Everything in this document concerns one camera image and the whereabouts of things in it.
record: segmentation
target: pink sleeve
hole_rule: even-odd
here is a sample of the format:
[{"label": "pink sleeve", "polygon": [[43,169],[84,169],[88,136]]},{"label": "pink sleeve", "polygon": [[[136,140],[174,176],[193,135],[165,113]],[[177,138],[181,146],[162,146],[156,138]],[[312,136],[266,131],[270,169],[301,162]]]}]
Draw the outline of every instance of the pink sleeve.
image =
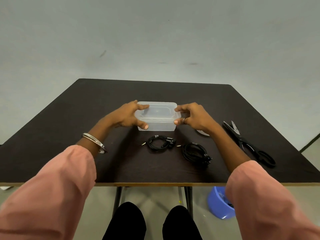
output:
[{"label": "pink sleeve", "polygon": [[0,239],[72,239],[95,179],[91,153],[68,147],[2,204]]},{"label": "pink sleeve", "polygon": [[243,240],[320,239],[292,194],[256,161],[238,166],[226,184]]}]

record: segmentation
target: plastic container lid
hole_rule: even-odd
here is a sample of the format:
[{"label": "plastic container lid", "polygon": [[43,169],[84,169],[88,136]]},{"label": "plastic container lid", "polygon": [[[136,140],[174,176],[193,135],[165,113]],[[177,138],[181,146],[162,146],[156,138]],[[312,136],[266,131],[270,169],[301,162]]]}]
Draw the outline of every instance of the plastic container lid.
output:
[{"label": "plastic container lid", "polygon": [[176,103],[170,102],[138,102],[138,104],[149,104],[150,107],[144,110],[137,110],[135,117],[138,120],[144,122],[174,122],[174,120],[181,118],[180,112],[175,112],[174,109],[177,107]]}]

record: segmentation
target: table leg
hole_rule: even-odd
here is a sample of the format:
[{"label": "table leg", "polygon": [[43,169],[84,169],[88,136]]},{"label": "table leg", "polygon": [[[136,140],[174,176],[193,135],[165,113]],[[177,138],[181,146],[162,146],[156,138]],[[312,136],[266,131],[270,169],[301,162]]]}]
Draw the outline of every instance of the table leg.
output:
[{"label": "table leg", "polygon": [[116,193],[115,193],[115,199],[114,199],[112,216],[114,216],[116,210],[117,210],[118,207],[119,207],[120,198],[121,198],[121,192],[122,192],[122,187],[117,187],[117,191],[116,191]]},{"label": "table leg", "polygon": [[184,193],[186,194],[186,207],[193,218],[193,199],[192,199],[192,187],[184,187]]}]

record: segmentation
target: wall stain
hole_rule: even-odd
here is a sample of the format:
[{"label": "wall stain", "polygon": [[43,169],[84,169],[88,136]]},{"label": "wall stain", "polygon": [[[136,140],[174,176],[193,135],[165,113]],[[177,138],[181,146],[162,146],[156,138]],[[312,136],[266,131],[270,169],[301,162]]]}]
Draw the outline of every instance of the wall stain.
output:
[{"label": "wall stain", "polygon": [[106,50],[99,56],[99,58],[101,58],[102,56],[104,56],[106,54]]}]

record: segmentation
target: transparent plastic container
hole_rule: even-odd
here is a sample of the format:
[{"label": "transparent plastic container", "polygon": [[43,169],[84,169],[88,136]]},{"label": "transparent plastic container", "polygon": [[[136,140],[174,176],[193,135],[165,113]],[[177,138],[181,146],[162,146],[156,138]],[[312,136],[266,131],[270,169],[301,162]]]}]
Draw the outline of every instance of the transparent plastic container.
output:
[{"label": "transparent plastic container", "polygon": [[147,131],[174,131],[176,125],[174,120],[181,118],[180,112],[175,112],[176,103],[169,102],[138,102],[138,104],[149,104],[144,110],[137,110],[135,116],[138,120],[146,122],[149,127]]}]

